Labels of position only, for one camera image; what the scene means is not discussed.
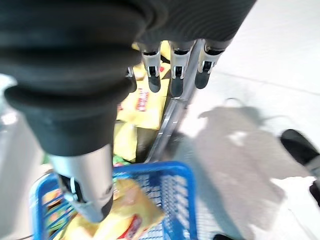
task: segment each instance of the yellow package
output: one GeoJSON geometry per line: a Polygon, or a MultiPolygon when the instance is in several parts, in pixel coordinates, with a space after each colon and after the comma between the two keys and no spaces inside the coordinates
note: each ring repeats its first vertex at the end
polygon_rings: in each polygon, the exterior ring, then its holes
{"type": "Polygon", "coordinates": [[[114,126],[113,153],[125,160],[136,158],[137,128],[128,122],[116,123],[114,126]]]}
{"type": "Polygon", "coordinates": [[[147,74],[144,63],[140,62],[140,64],[133,66],[133,72],[135,80],[142,81],[147,74]]]}
{"type": "Polygon", "coordinates": [[[162,56],[164,56],[166,59],[168,59],[170,61],[171,47],[170,47],[168,41],[162,41],[161,47],[160,47],[160,53],[162,56]]]}
{"type": "MultiPolygon", "coordinates": [[[[43,196],[43,203],[46,204],[46,203],[50,202],[51,200],[57,198],[60,195],[61,195],[61,190],[60,189],[55,189],[53,191],[50,191],[46,195],[43,196]]],[[[53,201],[53,202],[49,203],[47,205],[47,207],[51,208],[52,206],[54,206],[56,204],[59,204],[60,202],[61,202],[60,199],[56,200],[56,201],[53,201]]]]}
{"type": "Polygon", "coordinates": [[[163,220],[163,211],[145,196],[134,180],[118,179],[115,189],[113,205],[105,220],[89,223],[78,214],[54,239],[138,240],[163,220]]]}
{"type": "MultiPolygon", "coordinates": [[[[163,69],[160,77],[163,77],[162,74],[164,75],[170,65],[162,63],[161,67],[163,69]]],[[[158,130],[166,103],[169,79],[161,80],[159,92],[152,92],[149,89],[147,76],[143,81],[137,81],[136,84],[137,90],[130,93],[119,105],[116,119],[133,124],[138,128],[158,130]]]]}

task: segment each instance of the floor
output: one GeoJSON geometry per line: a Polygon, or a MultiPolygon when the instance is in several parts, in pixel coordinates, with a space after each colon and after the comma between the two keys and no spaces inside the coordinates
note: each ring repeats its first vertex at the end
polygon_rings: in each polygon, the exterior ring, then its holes
{"type": "MultiPolygon", "coordinates": [[[[306,191],[313,179],[277,140],[294,128],[320,149],[319,22],[318,0],[258,0],[195,93],[178,150],[199,179],[199,239],[320,239],[320,211],[306,191]]],[[[32,232],[28,189],[44,170],[24,121],[6,131],[0,239],[12,240],[32,232]]]]}

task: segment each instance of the snack package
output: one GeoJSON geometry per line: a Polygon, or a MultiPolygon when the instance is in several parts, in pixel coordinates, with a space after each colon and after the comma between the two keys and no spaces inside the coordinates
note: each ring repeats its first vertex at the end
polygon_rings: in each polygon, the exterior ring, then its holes
{"type": "Polygon", "coordinates": [[[143,81],[137,81],[136,84],[137,90],[130,93],[119,105],[117,120],[133,124],[138,128],[159,130],[169,79],[161,80],[159,92],[152,92],[149,89],[148,77],[143,81]]]}
{"type": "Polygon", "coordinates": [[[140,64],[133,66],[133,72],[134,72],[135,80],[137,81],[143,80],[145,75],[147,74],[144,63],[140,62],[140,64]]]}
{"type": "MultiPolygon", "coordinates": [[[[62,215],[66,214],[68,212],[68,210],[66,210],[65,207],[61,207],[60,205],[56,205],[54,207],[52,207],[49,211],[48,211],[48,215],[50,215],[50,217],[48,217],[46,219],[46,226],[50,226],[53,222],[55,222],[56,220],[58,220],[62,215]]],[[[70,212],[68,215],[72,216],[75,214],[75,211],[73,210],[72,212],[70,212]]],[[[50,227],[50,232],[58,230],[59,228],[61,228],[65,223],[65,220],[62,218],[60,219],[58,222],[56,222],[55,224],[53,224],[50,227]]]]}
{"type": "Polygon", "coordinates": [[[116,123],[113,135],[113,154],[132,161],[136,158],[137,128],[128,122],[116,123]]]}
{"type": "Polygon", "coordinates": [[[162,41],[160,47],[161,55],[170,61],[171,58],[171,47],[168,41],[162,41]]]}
{"type": "Polygon", "coordinates": [[[101,223],[90,223],[78,214],[59,233],[55,240],[138,240],[144,233],[159,224],[163,211],[140,189],[132,179],[117,179],[113,205],[101,223]]]}
{"type": "Polygon", "coordinates": [[[53,199],[57,198],[58,196],[61,195],[61,190],[60,189],[55,189],[53,191],[50,191],[48,193],[46,193],[42,200],[43,200],[43,203],[46,204],[46,203],[49,203],[47,205],[48,208],[51,208],[59,203],[61,203],[61,200],[58,199],[58,200],[55,200],[55,201],[52,201],[53,199]]]}

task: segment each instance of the white tile floor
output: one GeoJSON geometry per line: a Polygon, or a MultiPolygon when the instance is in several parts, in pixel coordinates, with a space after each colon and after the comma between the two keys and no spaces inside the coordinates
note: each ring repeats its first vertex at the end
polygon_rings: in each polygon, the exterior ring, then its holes
{"type": "MultiPolygon", "coordinates": [[[[180,126],[247,240],[320,239],[313,179],[276,139],[294,128],[320,149],[319,22],[320,1],[258,0],[180,126]]],[[[239,237],[214,210],[211,231],[239,237]]]]}

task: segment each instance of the chip bag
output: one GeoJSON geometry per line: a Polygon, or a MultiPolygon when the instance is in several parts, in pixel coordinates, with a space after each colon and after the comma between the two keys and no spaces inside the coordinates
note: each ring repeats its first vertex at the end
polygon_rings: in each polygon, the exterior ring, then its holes
{"type": "Polygon", "coordinates": [[[143,80],[145,75],[147,74],[144,63],[140,62],[140,64],[133,66],[133,72],[134,72],[135,80],[137,81],[143,80]]]}
{"type": "Polygon", "coordinates": [[[129,122],[117,122],[114,127],[113,154],[125,160],[136,158],[137,128],[129,122]]]}
{"type": "Polygon", "coordinates": [[[160,48],[161,55],[170,61],[171,48],[168,41],[162,41],[160,48]]]}
{"type": "Polygon", "coordinates": [[[138,240],[163,220],[163,211],[134,180],[117,179],[114,189],[111,211],[101,223],[90,223],[78,214],[54,239],[138,240]]]}
{"type": "Polygon", "coordinates": [[[116,119],[133,124],[138,128],[159,130],[169,79],[161,80],[159,92],[152,92],[149,89],[147,76],[143,81],[137,81],[136,84],[137,90],[130,93],[119,105],[116,119]]]}
{"type": "Polygon", "coordinates": [[[46,193],[43,196],[43,203],[47,204],[48,208],[51,208],[61,202],[60,199],[53,201],[55,198],[59,197],[61,195],[61,190],[60,189],[55,189],[53,191],[50,191],[46,193]]]}

